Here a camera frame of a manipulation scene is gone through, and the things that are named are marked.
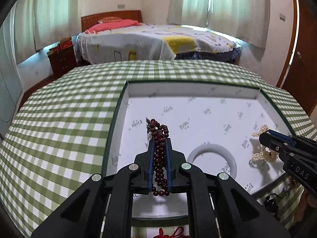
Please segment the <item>person's right hand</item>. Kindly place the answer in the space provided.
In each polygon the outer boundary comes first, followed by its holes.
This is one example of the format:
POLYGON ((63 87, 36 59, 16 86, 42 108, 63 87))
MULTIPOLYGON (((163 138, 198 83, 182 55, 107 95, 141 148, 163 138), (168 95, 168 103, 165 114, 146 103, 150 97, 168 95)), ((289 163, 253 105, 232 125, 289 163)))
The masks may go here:
POLYGON ((294 215, 293 224, 295 225, 308 217, 311 209, 316 209, 316 197, 311 195, 307 189, 304 189, 294 215))

